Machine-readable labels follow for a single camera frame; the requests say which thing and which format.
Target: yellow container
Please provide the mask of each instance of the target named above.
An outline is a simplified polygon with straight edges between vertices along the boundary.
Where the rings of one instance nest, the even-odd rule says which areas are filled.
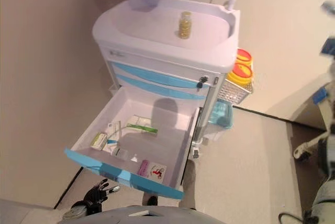
[[[235,63],[234,69],[227,74],[227,79],[233,83],[245,86],[252,81],[252,70],[249,66],[243,63]]]
[[[238,49],[236,62],[243,63],[243,64],[250,66],[252,64],[252,56],[246,50]]]

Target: blue drawer trim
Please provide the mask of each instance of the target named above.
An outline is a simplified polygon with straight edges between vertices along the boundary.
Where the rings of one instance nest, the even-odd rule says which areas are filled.
[[[179,79],[177,77],[156,73],[153,71],[147,71],[136,67],[131,67],[121,63],[113,62],[116,67],[128,72],[134,76],[140,77],[144,80],[155,82],[158,84],[164,84],[168,86],[180,87],[180,88],[197,88],[197,82]]]
[[[155,181],[148,180],[147,178],[92,159],[89,156],[82,155],[69,149],[65,149],[65,154],[68,158],[77,162],[82,167],[90,169],[93,173],[99,174],[126,186],[173,199],[182,199],[184,197],[184,193],[178,191],[177,189],[164,186]]]
[[[186,92],[180,92],[176,91],[175,89],[168,89],[162,86],[154,85],[154,84],[149,84],[145,83],[139,80],[131,79],[129,77],[123,76],[123,75],[116,75],[119,79],[134,85],[136,87],[139,87],[141,89],[144,89],[148,92],[153,92],[165,97],[174,97],[174,98],[180,98],[180,99],[192,99],[192,100],[203,100],[206,97],[205,96],[198,96]]]

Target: cart wheel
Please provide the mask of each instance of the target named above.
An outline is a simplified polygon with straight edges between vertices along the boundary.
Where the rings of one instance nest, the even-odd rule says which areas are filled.
[[[198,150],[194,150],[193,154],[192,154],[192,157],[194,159],[198,159],[199,158],[199,151]]]
[[[303,152],[298,158],[296,158],[294,155],[293,157],[295,158],[296,161],[304,161],[304,160],[308,160],[309,157],[311,157],[311,154],[309,152]]]

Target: wire basket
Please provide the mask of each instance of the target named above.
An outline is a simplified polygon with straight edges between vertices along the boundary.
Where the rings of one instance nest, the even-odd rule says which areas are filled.
[[[233,105],[241,103],[249,94],[253,93],[253,81],[246,86],[239,86],[227,79],[219,92],[218,98],[231,102]]]

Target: caster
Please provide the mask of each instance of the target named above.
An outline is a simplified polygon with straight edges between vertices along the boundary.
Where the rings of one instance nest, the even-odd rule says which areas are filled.
[[[199,158],[199,148],[198,147],[192,147],[192,158],[193,159],[198,159]]]

